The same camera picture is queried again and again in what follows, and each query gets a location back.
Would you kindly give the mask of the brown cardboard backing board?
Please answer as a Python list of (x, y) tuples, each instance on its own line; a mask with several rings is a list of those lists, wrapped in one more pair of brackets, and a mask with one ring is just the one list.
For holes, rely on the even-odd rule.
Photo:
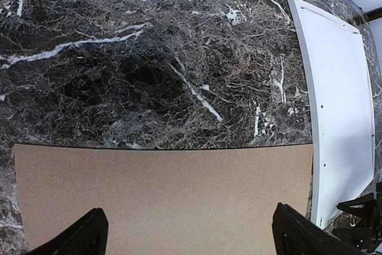
[(92, 208), (107, 254), (274, 254), (278, 203), (307, 208), (312, 145), (133, 151), (16, 145), (29, 248)]

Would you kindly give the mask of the right black corner post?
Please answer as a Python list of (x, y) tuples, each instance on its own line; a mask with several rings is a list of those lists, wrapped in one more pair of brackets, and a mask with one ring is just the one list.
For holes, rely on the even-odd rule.
[(365, 13), (367, 21), (374, 21), (382, 18), (382, 8), (376, 8), (374, 10)]

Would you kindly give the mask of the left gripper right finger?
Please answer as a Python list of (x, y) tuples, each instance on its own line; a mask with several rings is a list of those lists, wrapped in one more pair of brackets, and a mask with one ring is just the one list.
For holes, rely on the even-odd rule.
[(276, 254), (364, 254), (281, 202), (273, 214), (272, 232)]

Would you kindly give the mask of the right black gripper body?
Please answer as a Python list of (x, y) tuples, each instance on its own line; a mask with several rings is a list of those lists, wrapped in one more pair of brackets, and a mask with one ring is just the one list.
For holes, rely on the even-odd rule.
[(381, 245), (381, 183), (374, 193), (340, 202), (337, 208), (360, 221), (351, 228), (334, 228), (332, 234), (363, 252), (376, 252)]

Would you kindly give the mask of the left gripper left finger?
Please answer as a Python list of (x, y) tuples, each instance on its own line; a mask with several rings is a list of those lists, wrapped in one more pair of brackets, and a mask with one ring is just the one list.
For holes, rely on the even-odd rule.
[(52, 240), (29, 255), (106, 254), (108, 221), (102, 208), (93, 208)]

